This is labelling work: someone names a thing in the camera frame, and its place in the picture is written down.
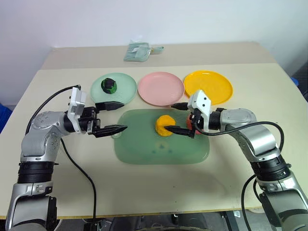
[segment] silver arm segment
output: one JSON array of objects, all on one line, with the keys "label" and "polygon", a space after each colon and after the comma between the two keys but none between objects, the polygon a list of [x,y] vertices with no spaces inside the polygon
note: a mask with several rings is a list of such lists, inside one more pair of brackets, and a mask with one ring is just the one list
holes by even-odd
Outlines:
[{"label": "silver arm segment", "polygon": [[[220,131],[254,122],[257,122],[255,114],[247,109],[223,110],[220,113]],[[265,161],[280,155],[273,134],[263,125],[245,128],[230,135],[236,139],[249,162]]]},{"label": "silver arm segment", "polygon": [[[46,195],[52,192],[53,165],[60,138],[69,134],[64,128],[64,116],[63,112],[41,113],[33,120],[30,132],[25,135],[18,181],[13,186],[6,230],[30,220],[40,220],[45,224],[49,219],[48,207],[51,206],[50,200],[55,198]],[[33,174],[29,168],[39,171],[40,174]]]}]

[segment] beige table surface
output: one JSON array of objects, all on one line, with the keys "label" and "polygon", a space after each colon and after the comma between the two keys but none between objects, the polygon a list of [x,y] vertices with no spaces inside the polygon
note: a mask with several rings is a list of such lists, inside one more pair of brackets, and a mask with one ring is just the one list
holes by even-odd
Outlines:
[{"label": "beige table surface", "polygon": [[[81,84],[90,92],[92,82],[103,74],[123,72],[137,82],[153,71],[168,71],[179,78],[195,70],[213,70],[227,77],[234,87],[233,97],[219,105],[224,108],[247,108],[259,121],[277,122],[285,132],[282,152],[292,163],[292,170],[304,192],[308,163],[308,105],[287,74],[275,63],[212,64],[161,67],[79,68],[40,70],[32,80],[7,126],[0,134],[0,216],[9,206],[16,182],[21,141],[26,124],[38,106],[52,93],[66,86]],[[44,110],[67,110],[65,92],[53,99]],[[90,96],[87,106],[92,106]],[[101,112],[103,125],[113,124],[127,110],[152,108],[137,94],[133,101],[116,111]],[[270,128],[279,142],[279,133]],[[236,141],[229,135],[210,138],[209,157],[193,165],[130,165],[119,161],[110,137],[95,138],[72,134],[64,137],[77,163],[92,176],[97,188],[97,215],[127,215],[164,212],[230,210],[240,208],[244,182],[253,174],[249,162]],[[86,178],[70,163],[60,148],[55,166],[52,195],[57,197],[58,216],[86,217],[92,213],[92,189]],[[252,187],[247,189],[246,207],[260,206]]]}]

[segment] plate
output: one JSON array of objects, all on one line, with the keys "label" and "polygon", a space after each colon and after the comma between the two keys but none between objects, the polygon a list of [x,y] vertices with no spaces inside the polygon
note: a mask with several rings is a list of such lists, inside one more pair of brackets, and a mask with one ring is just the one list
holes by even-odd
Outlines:
[{"label": "plate", "polygon": [[[116,82],[116,92],[105,93],[101,83],[105,78],[111,78]],[[123,104],[129,103],[137,92],[136,81],[124,73],[109,73],[95,80],[91,87],[91,98],[95,103],[117,101]]]},{"label": "plate", "polygon": [[221,74],[214,71],[195,71],[184,80],[185,92],[190,97],[197,90],[203,90],[216,105],[228,101],[233,95],[232,84]]},{"label": "plate", "polygon": [[138,83],[138,93],[147,103],[168,106],[176,103],[184,94],[183,82],[169,72],[153,72]]}]

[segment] table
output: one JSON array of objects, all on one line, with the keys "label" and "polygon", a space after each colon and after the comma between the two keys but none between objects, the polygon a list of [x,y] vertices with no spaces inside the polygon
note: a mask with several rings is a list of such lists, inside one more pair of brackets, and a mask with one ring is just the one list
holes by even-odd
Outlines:
[{"label": "table", "polygon": [[[176,52],[181,49],[187,52],[185,57]],[[49,55],[42,70],[37,72],[0,134],[0,218],[6,216],[12,186],[17,179],[21,141],[33,112],[52,93],[66,86],[81,84],[82,89],[90,93],[92,82],[111,72],[126,73],[137,82],[154,71],[171,72],[181,79],[201,69],[221,73],[232,83],[234,95],[228,102],[217,106],[247,108],[255,113],[259,121],[277,122],[285,132],[283,157],[292,164],[292,171],[304,192],[308,193],[305,179],[308,163],[307,102],[287,74],[258,44],[166,45],[165,54],[151,56],[144,63],[122,62],[122,56],[114,57],[112,51],[115,50],[124,54],[126,48],[56,49]],[[188,59],[185,63],[187,57],[194,57],[194,60]],[[67,110],[69,95],[70,92],[62,93],[43,110]],[[86,106],[93,105],[88,96]],[[146,104],[137,94],[124,107],[99,113],[99,118],[102,125],[113,124],[125,111],[138,108],[153,106]],[[275,128],[269,129],[279,142],[279,133]],[[96,183],[98,217],[238,209],[242,186],[253,174],[237,142],[229,135],[210,137],[209,157],[193,165],[125,164],[117,159],[110,137],[97,139],[71,134],[64,137],[64,141],[74,160]],[[57,197],[59,218],[90,218],[93,206],[90,183],[67,159],[62,147],[57,163],[60,165],[54,168],[52,196]],[[245,205],[260,206],[251,185],[246,191]]]}]

